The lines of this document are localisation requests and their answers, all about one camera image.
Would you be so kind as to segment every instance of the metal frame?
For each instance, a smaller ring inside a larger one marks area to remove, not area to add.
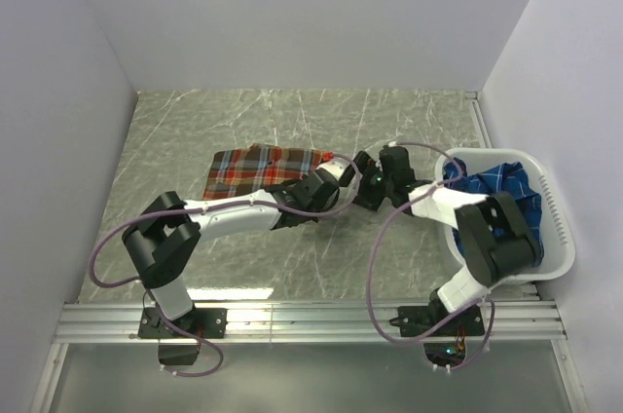
[[[198,302],[200,308],[225,308],[227,328],[219,344],[235,343],[386,343],[370,323],[361,301],[309,302]],[[425,302],[383,301],[375,313],[384,330],[399,337],[399,329],[388,321],[398,306],[425,306]],[[489,305],[482,309],[484,323]],[[496,302],[493,340],[564,340],[565,329],[553,301]],[[141,323],[140,304],[66,305],[60,316],[54,343],[158,343],[136,336]],[[482,337],[469,337],[479,340]],[[452,341],[452,337],[427,339]],[[162,343],[197,343],[172,339]]]
[[[65,343],[52,343],[41,374],[39,387],[30,407],[31,413],[47,413],[50,411],[68,348],[69,345]]]
[[[573,413],[590,412],[591,409],[588,405],[588,399],[584,393],[584,387],[577,373],[575,362],[573,362],[568,341],[552,340],[552,348],[554,349],[554,356],[558,362],[558,368],[561,371],[561,377],[563,379],[565,391],[567,392],[571,411]]]

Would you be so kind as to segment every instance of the cable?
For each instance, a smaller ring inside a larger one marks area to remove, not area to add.
[[[267,201],[248,201],[248,200],[243,200],[243,201],[232,201],[232,202],[228,202],[225,204],[219,204],[216,206],[211,206],[210,210],[220,210],[220,209],[224,209],[224,208],[231,208],[231,207],[239,207],[239,206],[265,206],[265,207],[273,207],[273,208],[277,208],[279,210],[282,211],[287,211],[290,213],[294,213],[294,214],[298,214],[298,215],[302,215],[302,216],[307,216],[307,217],[326,217],[326,216],[331,216],[331,215],[335,215],[337,213],[340,213],[341,211],[345,210],[346,208],[348,208],[350,205],[352,205],[355,197],[356,197],[356,193],[359,190],[359,182],[361,181],[361,172],[359,171],[359,168],[357,167],[357,164],[349,157],[347,157],[346,155],[342,155],[340,153],[334,153],[333,154],[334,158],[341,158],[343,160],[346,160],[347,162],[350,163],[350,165],[354,168],[354,172],[355,172],[355,177],[354,177],[354,181],[353,181],[353,188],[354,189],[354,193],[350,194],[347,198],[347,200],[345,201],[344,204],[342,204],[341,206],[339,206],[338,208],[335,209],[331,209],[328,211],[320,211],[320,212],[309,212],[309,211],[302,211],[302,210],[298,210],[296,208],[292,208],[289,206],[282,206],[279,204],[275,204],[272,202],[267,202]],[[339,196],[336,196],[336,198],[333,201],[334,205],[337,200],[338,200]],[[146,221],[146,220],[151,220],[151,219],[156,219],[156,218],[162,218],[165,216],[178,216],[178,215],[194,215],[194,214],[199,214],[199,213],[205,213],[205,210],[202,207],[197,207],[197,208],[190,208],[190,209],[178,209],[178,210],[161,210],[161,211],[155,211],[155,212],[151,212],[151,213],[145,213],[142,215],[139,215],[137,217],[134,217],[124,223],[122,223],[121,225],[118,225],[116,227],[114,227],[111,231],[109,231],[102,239],[99,243],[97,243],[95,245],[95,247],[93,248],[93,251],[91,253],[91,256],[89,257],[89,277],[91,278],[91,281],[96,285],[99,286],[101,288],[116,288],[118,286],[122,286],[124,284],[130,283],[130,282],[137,282],[140,281],[140,277],[139,276],[134,276],[134,277],[128,277],[126,279],[122,279],[119,280],[117,282],[103,282],[102,280],[100,280],[97,275],[95,274],[95,261],[97,260],[97,256],[99,255],[99,253],[101,252],[101,250],[104,248],[104,246],[106,245],[106,243],[108,243],[114,236],[116,236],[119,232],[125,230],[127,227],[134,225],[136,223],[140,223],[142,221]],[[145,295],[143,295],[143,307],[145,304],[145,299],[144,299]],[[209,374],[212,374],[214,372],[216,372],[221,365],[223,364],[223,361],[225,359],[225,355],[223,354],[223,351],[221,350],[221,348],[206,340],[203,337],[198,337],[197,335],[194,335],[190,332],[187,332],[186,330],[183,330],[181,328],[179,328],[178,326],[176,326],[173,322],[171,322],[166,316],[165,313],[163,312],[162,308],[160,307],[160,305],[156,304],[156,308],[158,309],[158,312],[160,314],[160,317],[163,321],[163,323],[169,327],[171,330],[177,332],[180,335],[183,335],[185,337],[189,337],[192,338],[193,340],[197,340],[200,344],[206,345],[207,347],[210,347],[212,350],[214,350],[218,356],[219,356],[219,360],[216,363],[216,365],[206,371],[203,372],[196,372],[196,373],[188,373],[188,372],[179,372],[176,371],[170,367],[165,367],[164,370],[166,370],[167,372],[170,372],[173,375],[176,376],[180,376],[180,377],[202,377],[202,376],[207,376]]]
[[[476,301],[470,301],[469,303],[461,306],[456,311],[454,311],[453,313],[448,314],[443,319],[441,319],[439,322],[434,324],[432,327],[430,327],[424,333],[421,333],[417,337],[414,337],[414,338],[412,338],[410,340],[401,340],[401,339],[394,338],[391,335],[385,333],[383,331],[383,329],[381,328],[381,325],[379,324],[379,321],[377,320],[377,317],[374,314],[374,308],[372,306],[372,275],[373,275],[374,263],[375,263],[375,260],[377,258],[377,254],[379,252],[379,247],[381,246],[381,241],[383,240],[383,237],[385,236],[385,233],[386,233],[387,229],[389,228],[389,225],[391,224],[391,222],[400,213],[402,213],[403,210],[406,210],[407,208],[409,208],[413,204],[416,204],[417,202],[422,201],[425,198],[432,196],[432,194],[437,190],[437,188],[442,187],[442,186],[444,186],[446,184],[452,184],[453,182],[456,182],[456,181],[460,180],[460,178],[464,174],[463,169],[460,167],[460,164],[453,157],[448,155],[444,150],[441,150],[440,148],[437,148],[437,147],[435,147],[433,145],[428,145],[426,143],[421,143],[421,142],[396,142],[396,145],[400,145],[400,146],[411,146],[412,145],[412,146],[424,147],[424,148],[428,148],[430,150],[433,150],[433,151],[443,155],[450,162],[452,162],[455,165],[455,167],[457,168],[457,173],[458,173],[457,176],[455,176],[455,177],[453,177],[451,179],[445,179],[445,180],[442,180],[442,181],[439,181],[439,182],[435,183],[425,193],[423,193],[421,196],[416,197],[412,201],[407,202],[406,204],[403,204],[402,206],[400,206],[396,210],[394,210],[389,215],[389,217],[387,218],[385,223],[383,224],[383,227],[381,228],[381,232],[378,234],[378,236],[377,236],[377,238],[375,240],[375,243],[372,246],[372,250],[370,252],[370,262],[368,264],[368,274],[366,276],[366,291],[365,291],[365,293],[366,293],[366,309],[368,310],[368,316],[370,317],[370,322],[372,322],[372,325],[377,330],[377,333],[379,335],[381,335],[383,338],[385,338],[386,341],[388,341],[389,343],[391,343],[393,345],[397,345],[397,346],[402,346],[402,347],[411,347],[411,346],[414,346],[414,345],[418,344],[421,340],[423,340],[424,338],[428,337],[429,335],[432,335],[433,333],[435,333],[439,328],[443,327],[447,322],[449,322],[450,320],[454,319],[456,316],[461,314],[463,311],[465,311],[465,310],[471,308],[472,306],[474,306],[475,304],[477,304],[478,301],[477,300]],[[494,305],[492,303],[492,317],[491,317],[491,321],[490,321],[490,328],[493,327],[493,320],[494,320],[493,315],[494,314],[495,314],[495,309],[494,309]],[[481,344],[479,349],[476,351],[474,357],[480,355],[480,353],[482,353],[482,351],[484,350],[484,347],[486,346],[486,344],[489,341],[489,336],[491,335],[491,331],[488,331],[488,333],[489,333],[489,335],[485,336],[485,338],[483,339],[483,343]]]

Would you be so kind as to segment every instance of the red plaid cloth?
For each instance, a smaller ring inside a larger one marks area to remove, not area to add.
[[[329,159],[327,152],[320,150],[257,143],[249,148],[217,152],[212,159],[202,199],[211,201],[244,196],[288,179],[300,179]]]

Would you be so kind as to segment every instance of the plaid cloth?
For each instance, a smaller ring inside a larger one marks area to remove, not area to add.
[[[244,196],[263,187],[301,179],[320,163],[327,152],[281,148],[254,143],[249,148],[217,152],[207,175],[202,199],[211,201]]]
[[[465,171],[465,174],[467,174],[465,163],[458,158],[455,158],[455,160],[457,160]],[[457,168],[452,163],[448,163],[444,166],[444,172],[444,179],[457,177],[458,175]],[[543,242],[539,230],[541,223],[541,196],[528,187],[528,175],[524,171],[524,166],[521,163],[504,163],[485,172],[464,176],[459,181],[448,184],[446,187],[472,194],[493,194],[495,192],[504,191],[513,196],[519,211],[524,216],[526,223],[528,223],[529,228],[534,234],[534,238],[541,247],[541,253],[534,267],[540,265],[543,259]],[[455,233],[455,241],[457,242],[458,250],[463,254],[458,231],[453,231]],[[494,230],[494,236],[502,236],[503,234],[504,232],[502,230]]]

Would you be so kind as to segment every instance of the glass panel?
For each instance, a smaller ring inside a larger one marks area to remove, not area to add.
[[[569,412],[549,342],[493,342],[464,370],[421,347],[230,345],[217,374],[173,378],[155,345],[70,347],[53,412]]]

